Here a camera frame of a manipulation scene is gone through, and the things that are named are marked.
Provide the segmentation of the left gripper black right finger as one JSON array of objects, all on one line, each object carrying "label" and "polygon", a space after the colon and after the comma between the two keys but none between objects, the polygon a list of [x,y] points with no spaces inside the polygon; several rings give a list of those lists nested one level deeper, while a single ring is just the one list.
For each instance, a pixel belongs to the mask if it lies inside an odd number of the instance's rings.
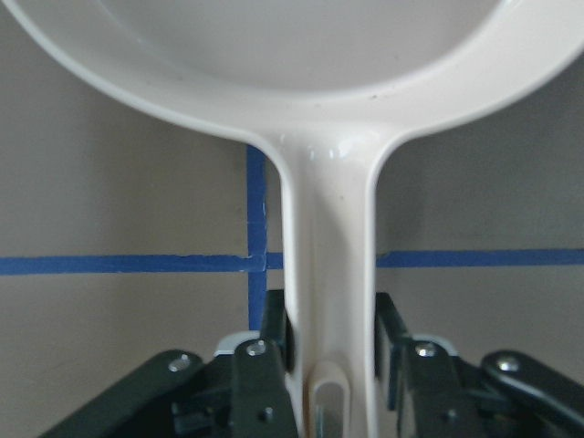
[{"label": "left gripper black right finger", "polygon": [[399,437],[461,435],[461,384],[450,355],[414,339],[386,292],[375,297],[375,375]]}]

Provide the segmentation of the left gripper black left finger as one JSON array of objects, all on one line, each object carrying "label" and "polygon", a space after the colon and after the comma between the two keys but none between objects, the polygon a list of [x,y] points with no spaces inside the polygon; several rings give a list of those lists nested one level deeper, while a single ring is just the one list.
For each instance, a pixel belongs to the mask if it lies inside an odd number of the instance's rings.
[{"label": "left gripper black left finger", "polygon": [[259,337],[237,346],[233,356],[233,437],[298,436],[286,386],[292,349],[284,292],[269,291]]}]

